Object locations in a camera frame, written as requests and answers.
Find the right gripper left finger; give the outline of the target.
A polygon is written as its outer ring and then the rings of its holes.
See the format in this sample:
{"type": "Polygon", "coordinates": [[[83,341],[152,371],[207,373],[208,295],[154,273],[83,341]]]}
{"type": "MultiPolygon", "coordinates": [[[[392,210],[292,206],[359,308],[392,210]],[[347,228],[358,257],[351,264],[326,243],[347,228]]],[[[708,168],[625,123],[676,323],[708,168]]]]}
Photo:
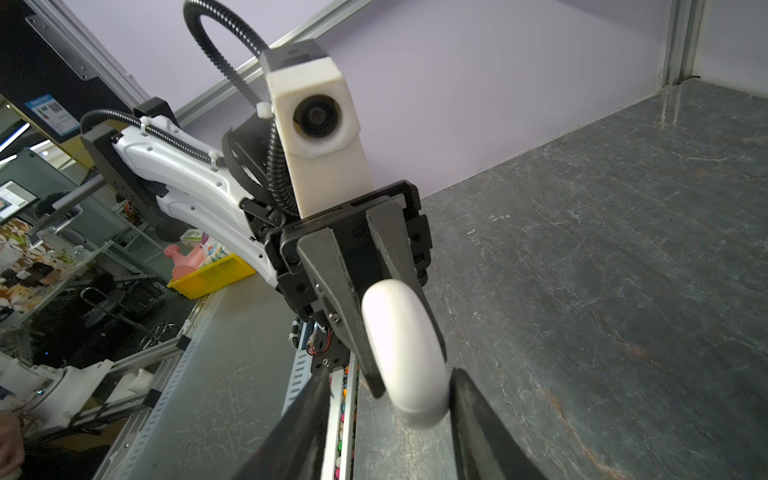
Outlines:
{"type": "Polygon", "coordinates": [[[313,374],[233,479],[320,479],[330,402],[329,374],[313,374]]]}

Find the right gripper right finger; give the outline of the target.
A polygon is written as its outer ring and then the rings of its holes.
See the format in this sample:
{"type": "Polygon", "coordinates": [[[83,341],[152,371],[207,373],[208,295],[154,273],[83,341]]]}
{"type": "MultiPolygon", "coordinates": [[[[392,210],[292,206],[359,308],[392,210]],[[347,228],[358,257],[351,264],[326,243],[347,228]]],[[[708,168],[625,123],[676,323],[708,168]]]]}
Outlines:
{"type": "Polygon", "coordinates": [[[459,479],[546,479],[463,369],[452,372],[449,408],[459,479]]]}

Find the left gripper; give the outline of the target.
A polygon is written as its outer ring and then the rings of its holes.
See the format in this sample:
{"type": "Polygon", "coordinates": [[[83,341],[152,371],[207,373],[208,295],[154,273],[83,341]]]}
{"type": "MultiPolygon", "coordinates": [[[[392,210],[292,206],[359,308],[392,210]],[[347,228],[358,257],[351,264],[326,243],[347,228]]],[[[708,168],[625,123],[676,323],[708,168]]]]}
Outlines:
{"type": "Polygon", "coordinates": [[[376,282],[402,282],[416,296],[415,316],[435,337],[437,358],[445,342],[423,291],[431,262],[431,234],[418,188],[402,180],[304,220],[270,231],[266,256],[278,291],[304,322],[319,322],[356,355],[371,394],[386,388],[361,312],[362,296],[376,282]]]}

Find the white earbud charging case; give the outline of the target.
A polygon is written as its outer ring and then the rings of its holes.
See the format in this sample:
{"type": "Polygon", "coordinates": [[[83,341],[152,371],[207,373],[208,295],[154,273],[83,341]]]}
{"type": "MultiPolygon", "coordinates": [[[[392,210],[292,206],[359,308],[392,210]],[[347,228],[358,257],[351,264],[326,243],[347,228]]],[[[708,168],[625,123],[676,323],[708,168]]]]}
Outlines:
{"type": "Polygon", "coordinates": [[[450,375],[424,302],[406,283],[387,279],[363,295],[361,313],[386,393],[412,429],[438,424],[449,409],[450,375]]]}

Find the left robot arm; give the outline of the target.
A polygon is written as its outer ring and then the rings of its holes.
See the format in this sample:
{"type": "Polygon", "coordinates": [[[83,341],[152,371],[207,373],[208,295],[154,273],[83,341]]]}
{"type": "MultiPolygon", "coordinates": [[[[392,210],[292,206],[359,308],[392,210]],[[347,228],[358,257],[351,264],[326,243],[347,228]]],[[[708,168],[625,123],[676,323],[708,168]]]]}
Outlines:
{"type": "Polygon", "coordinates": [[[162,114],[97,109],[81,131],[99,172],[142,211],[199,228],[245,260],[357,357],[375,396],[406,412],[445,401],[418,189],[373,184],[337,65],[311,40],[268,46],[217,1],[187,1],[183,18],[266,123],[264,154],[212,149],[162,114]]]}

